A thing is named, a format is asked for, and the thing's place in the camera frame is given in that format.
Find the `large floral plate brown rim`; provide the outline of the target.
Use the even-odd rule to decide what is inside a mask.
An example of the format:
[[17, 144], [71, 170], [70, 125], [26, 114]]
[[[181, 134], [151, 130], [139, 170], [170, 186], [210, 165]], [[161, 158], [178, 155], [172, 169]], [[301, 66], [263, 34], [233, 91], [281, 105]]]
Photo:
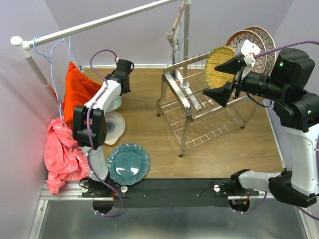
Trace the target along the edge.
[[[263, 29], [262, 27], [250, 26], [250, 27], [246, 28], [246, 30], [250, 30], [250, 31], [256, 33], [257, 35], [259, 35], [259, 37], [263, 40], [263, 43], [264, 43], [267, 51], [276, 47], [275, 42], [274, 42], [271, 34], [267, 30]], [[276, 52], [269, 53], [267, 55], [267, 63], [266, 63], [266, 68], [265, 68], [264, 74], [270, 75], [270, 73], [274, 67], [275, 60], [276, 60]]]

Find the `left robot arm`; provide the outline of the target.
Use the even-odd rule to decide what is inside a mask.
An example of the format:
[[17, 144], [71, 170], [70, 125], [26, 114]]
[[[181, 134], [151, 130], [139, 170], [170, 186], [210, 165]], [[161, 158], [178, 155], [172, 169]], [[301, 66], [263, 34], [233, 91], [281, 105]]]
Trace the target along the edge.
[[93, 190], [104, 197], [114, 191], [109, 182], [108, 168], [105, 163], [103, 145], [107, 136], [105, 113], [122, 94], [130, 92], [130, 74], [134, 63], [116, 58], [116, 68], [107, 76], [102, 76], [103, 84], [97, 93], [84, 105], [73, 110], [73, 139], [78, 148], [74, 149], [86, 159], [87, 178], [94, 181]]

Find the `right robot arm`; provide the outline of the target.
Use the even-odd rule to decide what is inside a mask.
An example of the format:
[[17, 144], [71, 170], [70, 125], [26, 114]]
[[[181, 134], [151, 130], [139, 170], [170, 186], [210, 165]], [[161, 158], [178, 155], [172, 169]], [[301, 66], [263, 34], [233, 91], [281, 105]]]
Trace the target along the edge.
[[230, 191], [241, 195], [247, 189], [271, 193], [279, 202], [307, 208], [317, 201], [319, 173], [317, 146], [319, 140], [319, 97], [305, 89], [315, 62], [299, 49], [279, 52], [270, 75], [244, 73], [244, 61], [236, 58], [218, 65], [216, 70], [233, 75], [222, 87], [205, 89], [203, 94], [222, 107], [230, 97], [245, 93], [272, 101], [273, 111], [285, 129], [290, 145], [292, 168], [277, 173], [244, 169], [234, 173]]

